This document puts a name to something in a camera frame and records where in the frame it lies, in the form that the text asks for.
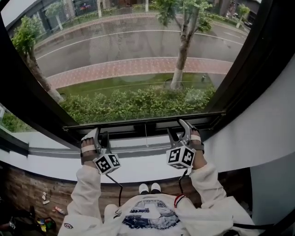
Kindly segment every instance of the shoe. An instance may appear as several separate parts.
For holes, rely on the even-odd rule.
[[[161,187],[158,183],[153,183],[152,184],[152,187],[151,187],[151,190],[153,191],[154,189],[157,189],[161,192]]]
[[[139,194],[141,194],[143,191],[149,192],[148,186],[145,183],[142,183],[141,185],[139,185],[138,191],[139,191]]]

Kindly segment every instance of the marker cube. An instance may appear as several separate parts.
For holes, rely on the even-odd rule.
[[[187,146],[176,147],[166,151],[167,164],[177,168],[190,168],[195,158],[195,150]]]
[[[121,167],[117,154],[104,154],[93,160],[102,175],[109,174]]]

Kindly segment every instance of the person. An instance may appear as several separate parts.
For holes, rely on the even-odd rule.
[[[86,139],[82,147],[92,145]],[[93,155],[88,151],[84,155]],[[161,193],[157,183],[139,186],[139,195],[121,207],[114,204],[105,208],[104,223],[99,211],[100,174],[92,161],[84,163],[77,172],[77,184],[72,192],[59,230],[59,236],[255,236],[259,232],[234,227],[233,223],[254,224],[234,197],[227,197],[218,181],[215,167],[207,163],[203,152],[196,151],[190,173],[192,185],[201,196],[201,208],[195,208],[185,195]]]

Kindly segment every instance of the road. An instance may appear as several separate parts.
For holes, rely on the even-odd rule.
[[[125,19],[103,23],[36,54],[45,76],[114,60],[176,57],[180,45],[175,24],[164,27],[156,19]],[[208,35],[195,34],[189,57],[233,62],[246,36],[213,25]]]

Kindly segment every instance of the brown floor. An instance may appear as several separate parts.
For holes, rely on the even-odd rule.
[[[49,235],[56,235],[60,228],[64,216],[58,212],[53,212],[55,206],[66,211],[67,205],[71,201],[71,193],[75,187],[74,182],[61,181],[17,169],[0,163],[3,170],[1,175],[1,197],[12,203],[16,208],[29,209],[30,205],[35,207],[36,217],[52,217],[56,224],[57,230],[50,232]],[[220,173],[218,176],[221,184],[227,192],[227,195],[233,195],[238,202],[246,202],[252,205],[251,176],[248,168],[237,171],[229,171]],[[179,195],[180,189],[178,180],[162,180],[158,181],[161,185],[162,192],[170,195]],[[122,192],[121,204],[128,199],[138,195],[138,183],[124,184]],[[191,199],[196,207],[200,207],[201,200],[199,194],[191,185],[191,180],[185,177],[182,180],[183,191],[188,198]],[[99,205],[100,212],[103,217],[104,209],[108,204],[118,205],[118,194],[120,188],[114,184],[102,184],[102,195]],[[47,193],[46,200],[50,203],[43,205],[42,193]]]

